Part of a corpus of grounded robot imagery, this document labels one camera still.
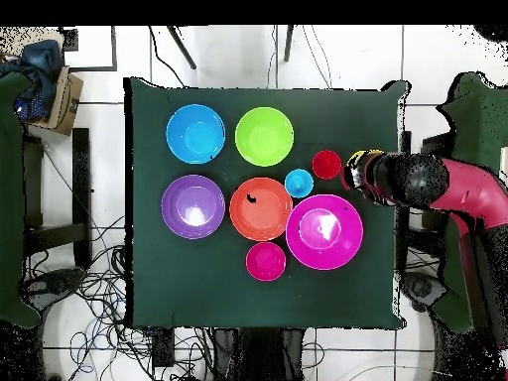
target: blue cloth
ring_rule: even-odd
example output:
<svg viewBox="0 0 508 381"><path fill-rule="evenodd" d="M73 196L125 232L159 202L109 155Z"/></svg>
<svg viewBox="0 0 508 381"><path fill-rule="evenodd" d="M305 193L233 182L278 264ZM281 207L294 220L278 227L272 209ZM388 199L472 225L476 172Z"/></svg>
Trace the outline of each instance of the blue cloth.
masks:
<svg viewBox="0 0 508 381"><path fill-rule="evenodd" d="M14 104L22 120L30 122L50 118L63 65L59 44L53 40L29 44L23 49L20 59L0 64L0 77L18 71L32 81Z"/></svg>

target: bowl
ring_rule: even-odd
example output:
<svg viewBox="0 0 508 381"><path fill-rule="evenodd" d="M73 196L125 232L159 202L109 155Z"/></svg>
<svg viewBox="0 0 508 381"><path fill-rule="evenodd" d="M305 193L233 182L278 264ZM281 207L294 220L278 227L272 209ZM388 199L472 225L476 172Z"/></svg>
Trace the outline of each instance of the bowl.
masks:
<svg viewBox="0 0 508 381"><path fill-rule="evenodd" d="M166 128L166 140L174 155L187 164L204 164L217 156L225 141L218 114L204 105L179 108Z"/></svg>
<svg viewBox="0 0 508 381"><path fill-rule="evenodd" d="M313 158L313 171L320 179L330 180L336 177L341 168L340 158L333 151L317 152Z"/></svg>
<svg viewBox="0 0 508 381"><path fill-rule="evenodd" d="M286 241L295 258L317 270L347 264L363 239L360 215L347 200L316 194L302 200L290 214Z"/></svg>
<svg viewBox="0 0 508 381"><path fill-rule="evenodd" d="M164 192L161 213L166 225L180 237L203 238L219 227L225 213L224 196L206 177L183 176Z"/></svg>
<svg viewBox="0 0 508 381"><path fill-rule="evenodd" d="M229 215L236 230L254 241L270 241L281 235L293 209L284 186L267 178L251 179L233 194Z"/></svg>
<svg viewBox="0 0 508 381"><path fill-rule="evenodd" d="M238 152L247 162L259 167L279 164L290 153L293 139L291 121L270 107L248 111L235 131Z"/></svg>
<svg viewBox="0 0 508 381"><path fill-rule="evenodd" d="M303 198L313 190L313 176L306 170L292 170L286 175L284 187L291 197Z"/></svg>
<svg viewBox="0 0 508 381"><path fill-rule="evenodd" d="M254 279L263 282L275 281L286 268L286 255L277 244L260 242L247 253L245 266Z"/></svg>

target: blue bowl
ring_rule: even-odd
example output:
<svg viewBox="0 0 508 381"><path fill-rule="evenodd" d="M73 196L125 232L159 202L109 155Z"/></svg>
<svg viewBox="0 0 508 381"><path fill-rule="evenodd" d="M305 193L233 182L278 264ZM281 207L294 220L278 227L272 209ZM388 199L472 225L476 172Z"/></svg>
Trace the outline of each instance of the blue bowl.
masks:
<svg viewBox="0 0 508 381"><path fill-rule="evenodd" d="M303 198L313 190L313 176L306 170L292 170L286 175L284 187L291 197Z"/></svg>
<svg viewBox="0 0 508 381"><path fill-rule="evenodd" d="M211 161L224 146L226 131L218 114L204 105L186 105L172 115L166 140L177 158L187 164Z"/></svg>

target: green tablecloth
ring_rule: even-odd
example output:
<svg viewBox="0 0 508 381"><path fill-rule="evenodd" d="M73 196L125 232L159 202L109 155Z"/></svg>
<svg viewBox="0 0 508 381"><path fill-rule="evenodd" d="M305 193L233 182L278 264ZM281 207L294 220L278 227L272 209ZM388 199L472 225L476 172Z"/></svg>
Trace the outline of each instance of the green tablecloth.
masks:
<svg viewBox="0 0 508 381"><path fill-rule="evenodd" d="M314 154L322 149L335 150L343 161L358 150L396 151L397 107L406 82L385 91L166 89L137 78L130 82L135 326L402 326L393 314L394 210L373 205L358 191L343 190L339 179L316 180L313 193L336 193L353 203L364 225L359 252L339 269L316 271L292 256L281 235L275 242L285 250L287 267L272 283L247 273L245 255L254 242L235 230L227 212L212 235L186 240L166 227L161 198L176 178L198 174L214 180L229 205L246 180L270 177L283 183L292 169L310 170ZM131 112L129 102L126 113ZM211 107L225 125L224 148L204 165L178 160L166 142L171 115L191 103ZM294 147L274 167L247 163L234 144L237 122L257 106L277 108L293 124Z"/></svg>

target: orange bowl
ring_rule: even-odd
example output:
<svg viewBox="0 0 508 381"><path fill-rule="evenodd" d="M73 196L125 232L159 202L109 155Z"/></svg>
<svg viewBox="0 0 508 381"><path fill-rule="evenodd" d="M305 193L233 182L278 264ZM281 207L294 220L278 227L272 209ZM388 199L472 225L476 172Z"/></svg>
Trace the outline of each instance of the orange bowl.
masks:
<svg viewBox="0 0 508 381"><path fill-rule="evenodd" d="M233 194L229 215L245 238L270 241L286 230L293 201L282 184L268 178L251 179Z"/></svg>

